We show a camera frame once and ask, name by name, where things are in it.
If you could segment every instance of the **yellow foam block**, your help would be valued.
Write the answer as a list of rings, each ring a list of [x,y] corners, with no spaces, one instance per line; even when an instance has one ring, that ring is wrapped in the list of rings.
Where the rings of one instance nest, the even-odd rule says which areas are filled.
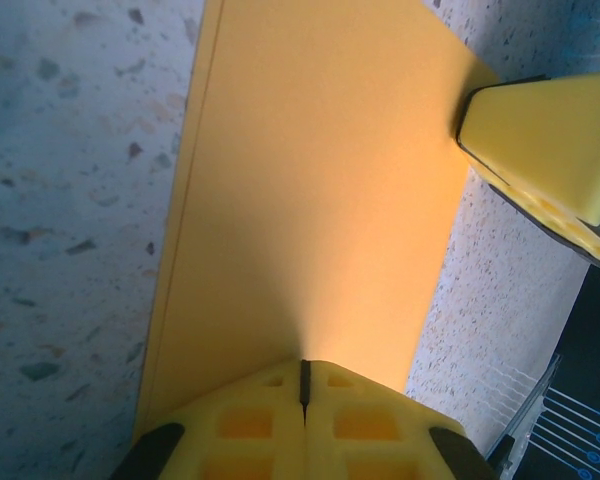
[[[403,389],[496,81],[415,0],[209,0],[136,434],[285,358]]]
[[[338,365],[311,363],[307,478],[454,480],[432,427],[465,435],[456,421],[398,392]]]
[[[600,73],[481,90],[460,141],[507,183],[600,224]]]
[[[186,430],[160,478],[307,478],[299,378],[300,362],[287,362],[163,418]]]

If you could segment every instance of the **speckled stone surface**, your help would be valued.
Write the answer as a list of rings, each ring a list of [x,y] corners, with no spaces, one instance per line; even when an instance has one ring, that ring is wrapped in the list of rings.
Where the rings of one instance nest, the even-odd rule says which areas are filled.
[[[0,479],[129,447],[202,7],[0,1]]]
[[[600,7],[427,1],[505,78],[600,68]],[[0,479],[106,478],[129,447],[202,4],[0,1]],[[471,175],[409,393],[483,448],[585,269]]]

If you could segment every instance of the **yellow foam board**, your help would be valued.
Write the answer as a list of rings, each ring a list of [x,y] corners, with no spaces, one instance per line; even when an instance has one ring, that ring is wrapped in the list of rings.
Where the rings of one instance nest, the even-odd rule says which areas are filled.
[[[209,0],[136,434],[285,358],[403,389],[495,82],[417,1]]]

